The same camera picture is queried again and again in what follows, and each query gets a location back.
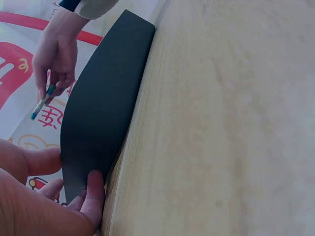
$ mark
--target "cartoon illustration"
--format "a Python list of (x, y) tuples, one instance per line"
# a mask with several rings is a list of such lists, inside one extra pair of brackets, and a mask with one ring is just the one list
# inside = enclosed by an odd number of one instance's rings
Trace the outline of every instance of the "cartoon illustration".
[(21, 136), (18, 140), (17, 145), (27, 150), (39, 150), (49, 147), (59, 147), (57, 144), (46, 143), (45, 140), (34, 134), (25, 134)]
[[(42, 178), (39, 177), (33, 177), (29, 180), (29, 185), (32, 188), (32, 190), (39, 190), (42, 187), (44, 187), (48, 182)], [(59, 203), (59, 194), (55, 198), (55, 202)]]

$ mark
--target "pencil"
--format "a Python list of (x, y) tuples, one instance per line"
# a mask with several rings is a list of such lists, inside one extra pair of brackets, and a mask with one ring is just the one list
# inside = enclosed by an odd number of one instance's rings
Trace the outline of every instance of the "pencil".
[(45, 103), (47, 102), (48, 98), (53, 94), (53, 91), (55, 90), (55, 88), (56, 88), (56, 85), (51, 85), (49, 87), (49, 89), (46, 92), (46, 96), (39, 101), (39, 103), (35, 107), (33, 113), (31, 114), (31, 119), (35, 119), (36, 118), (37, 114), (40, 112), (42, 107), (45, 105)]

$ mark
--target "red printed graphic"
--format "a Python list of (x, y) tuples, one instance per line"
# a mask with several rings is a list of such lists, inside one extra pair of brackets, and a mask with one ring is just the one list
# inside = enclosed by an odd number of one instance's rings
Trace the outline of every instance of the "red printed graphic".
[(43, 123), (43, 127), (50, 126), (57, 129), (57, 125), (61, 125), (63, 112), (53, 106), (46, 106), (42, 111), (42, 118), (38, 121)]
[[(39, 190), (42, 187), (44, 187), (48, 182), (42, 178), (39, 177), (33, 177), (29, 180), (29, 185), (32, 188), (32, 190)], [(55, 202), (59, 203), (59, 194), (55, 198)]]
[(32, 57), (23, 48), (0, 42), (0, 110), (9, 96), (32, 75)]
[(74, 82), (70, 85), (69, 89), (66, 91), (66, 93), (68, 93), (68, 97), (70, 97), (70, 94), (72, 92), (72, 89), (73, 89), (73, 86), (74, 86), (75, 82), (76, 82), (76, 80), (74, 80)]

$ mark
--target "curved black panel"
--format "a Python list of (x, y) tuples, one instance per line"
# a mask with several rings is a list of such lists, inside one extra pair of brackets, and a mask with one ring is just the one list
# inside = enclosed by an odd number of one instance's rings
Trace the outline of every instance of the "curved black panel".
[(90, 170), (108, 174), (123, 144), (154, 36), (151, 23), (123, 12), (76, 83), (65, 108), (61, 156), (67, 202)]

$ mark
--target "wood grain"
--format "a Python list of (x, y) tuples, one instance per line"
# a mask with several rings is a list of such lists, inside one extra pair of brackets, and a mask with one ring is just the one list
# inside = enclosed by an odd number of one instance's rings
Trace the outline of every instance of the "wood grain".
[(312, 0), (171, 0), (102, 235), (314, 235), (314, 61)]

